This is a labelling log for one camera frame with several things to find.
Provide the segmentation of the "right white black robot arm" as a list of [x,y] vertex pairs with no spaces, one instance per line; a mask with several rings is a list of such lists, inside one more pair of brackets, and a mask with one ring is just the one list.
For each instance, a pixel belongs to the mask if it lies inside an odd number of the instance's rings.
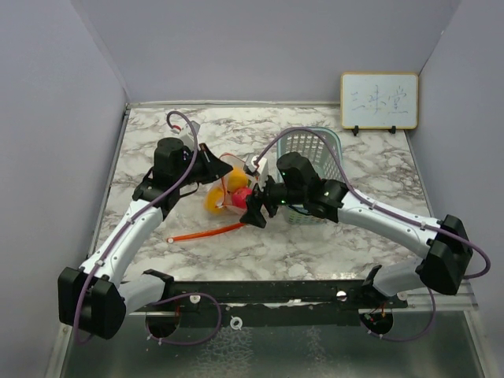
[[360,290],[363,302],[372,308],[420,287],[442,295],[458,293],[473,256],[462,241],[467,234],[460,219],[421,217],[377,202],[342,181],[319,177],[309,159],[297,152],[277,160],[279,183],[268,175],[267,163],[253,156],[244,165],[258,181],[246,197],[241,222],[264,228],[279,207],[301,206],[312,217],[364,228],[413,252],[409,260],[372,268]]

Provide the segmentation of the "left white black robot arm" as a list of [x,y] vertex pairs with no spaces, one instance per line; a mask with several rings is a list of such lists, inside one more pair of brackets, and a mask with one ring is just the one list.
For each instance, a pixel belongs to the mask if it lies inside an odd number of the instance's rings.
[[161,139],[153,167],[134,190],[120,223],[79,268],[65,268],[58,277],[60,322],[111,339],[130,313],[147,305],[168,309],[174,299],[171,276],[150,269],[137,280],[124,282],[124,274],[180,200],[182,187],[213,183],[232,170],[204,143],[189,147],[178,138]]

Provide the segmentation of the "pink peach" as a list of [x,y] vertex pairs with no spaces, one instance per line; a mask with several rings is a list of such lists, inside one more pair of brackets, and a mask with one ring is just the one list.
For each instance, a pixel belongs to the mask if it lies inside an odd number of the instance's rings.
[[234,193],[241,187],[248,187],[248,181],[246,173],[242,169],[234,167],[234,169],[228,174],[227,190]]

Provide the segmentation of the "red apple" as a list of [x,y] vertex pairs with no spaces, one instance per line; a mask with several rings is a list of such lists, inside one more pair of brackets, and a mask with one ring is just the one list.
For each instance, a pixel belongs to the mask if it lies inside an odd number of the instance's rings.
[[249,187],[241,187],[232,194],[232,205],[234,207],[245,209],[246,198],[252,193]]

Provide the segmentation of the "clear orange zip bag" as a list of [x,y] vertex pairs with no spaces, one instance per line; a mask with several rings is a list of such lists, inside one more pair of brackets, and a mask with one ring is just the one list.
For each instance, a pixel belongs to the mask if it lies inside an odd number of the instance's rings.
[[246,212],[246,196],[251,194],[258,179],[245,173],[243,159],[230,153],[223,153],[220,159],[231,165],[232,171],[213,183],[203,202],[204,209],[213,215],[242,216]]
[[244,226],[245,226],[244,223],[230,224],[230,225],[220,227],[220,228],[215,228],[212,230],[206,230],[206,231],[196,232],[196,233],[191,233],[191,234],[186,234],[186,235],[178,235],[178,236],[168,237],[166,239],[166,242],[167,243],[178,243],[178,242],[183,242],[183,241],[188,241],[188,240],[193,240],[193,239],[202,239],[202,238],[212,237],[215,235],[220,235],[220,234],[224,234],[226,232],[231,232],[231,231],[240,229]]

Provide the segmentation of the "yellow bell pepper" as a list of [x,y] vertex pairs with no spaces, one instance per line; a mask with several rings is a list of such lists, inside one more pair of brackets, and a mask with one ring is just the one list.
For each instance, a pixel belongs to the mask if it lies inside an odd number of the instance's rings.
[[212,187],[205,197],[204,209],[212,215],[221,215],[224,212],[223,201],[222,187]]

